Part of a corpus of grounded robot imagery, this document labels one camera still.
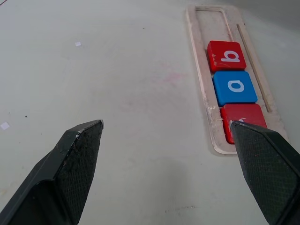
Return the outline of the pale wooden letter tray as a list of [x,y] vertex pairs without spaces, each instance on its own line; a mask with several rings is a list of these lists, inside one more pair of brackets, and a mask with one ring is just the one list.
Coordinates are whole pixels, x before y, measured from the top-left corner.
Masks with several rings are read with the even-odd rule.
[[241,46],[258,104],[267,127],[288,138],[264,70],[256,55],[247,28],[238,8],[230,5],[189,6],[186,9],[187,27],[200,82],[202,99],[208,119],[210,139],[214,150],[224,155],[235,155],[236,148],[225,139],[223,122],[212,81],[207,46],[211,40],[234,41]]

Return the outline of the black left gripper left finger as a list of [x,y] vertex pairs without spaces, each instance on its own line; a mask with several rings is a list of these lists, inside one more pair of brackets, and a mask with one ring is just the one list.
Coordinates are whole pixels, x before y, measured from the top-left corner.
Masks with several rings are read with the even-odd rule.
[[66,130],[0,212],[0,225],[78,225],[97,164],[104,124]]

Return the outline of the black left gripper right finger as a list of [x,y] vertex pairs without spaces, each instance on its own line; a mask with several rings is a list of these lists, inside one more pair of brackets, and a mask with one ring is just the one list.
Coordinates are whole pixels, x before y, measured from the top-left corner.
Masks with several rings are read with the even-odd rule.
[[230,124],[245,181],[269,225],[300,225],[300,154],[278,132]]

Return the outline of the blue letter o block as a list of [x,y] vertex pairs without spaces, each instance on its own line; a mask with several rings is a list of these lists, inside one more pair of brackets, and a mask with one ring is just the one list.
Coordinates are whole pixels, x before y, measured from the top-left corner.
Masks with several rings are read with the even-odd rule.
[[245,71],[220,71],[212,78],[219,106],[256,103],[258,98],[250,75]]

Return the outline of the red letter b block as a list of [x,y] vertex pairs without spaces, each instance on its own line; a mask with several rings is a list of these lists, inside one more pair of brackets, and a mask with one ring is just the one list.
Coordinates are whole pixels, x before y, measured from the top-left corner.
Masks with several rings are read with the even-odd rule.
[[218,71],[244,71],[247,67],[238,42],[212,40],[207,46],[210,70]]

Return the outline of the red letter r block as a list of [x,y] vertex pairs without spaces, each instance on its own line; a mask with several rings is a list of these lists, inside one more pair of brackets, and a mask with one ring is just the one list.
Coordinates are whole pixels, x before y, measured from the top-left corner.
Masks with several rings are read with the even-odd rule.
[[258,104],[226,104],[220,108],[225,137],[229,144],[234,144],[230,131],[230,121],[241,121],[267,128],[261,107]]

